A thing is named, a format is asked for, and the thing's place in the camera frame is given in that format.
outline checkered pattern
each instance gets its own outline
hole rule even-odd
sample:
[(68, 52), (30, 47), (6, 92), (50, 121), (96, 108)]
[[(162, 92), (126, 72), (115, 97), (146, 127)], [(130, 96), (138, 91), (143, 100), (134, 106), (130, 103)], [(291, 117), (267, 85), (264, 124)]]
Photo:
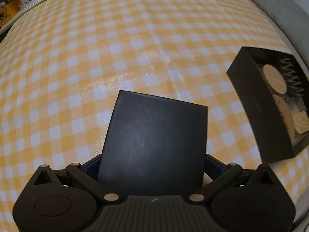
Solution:
[[(243, 45), (290, 52), (250, 0), (49, 0), (25, 14), (0, 44), (0, 229), (16, 231), (13, 204), (40, 164), (101, 152), (119, 89), (208, 106), (207, 152), (256, 168), (226, 75)], [(272, 168), (296, 201), (308, 149)]]

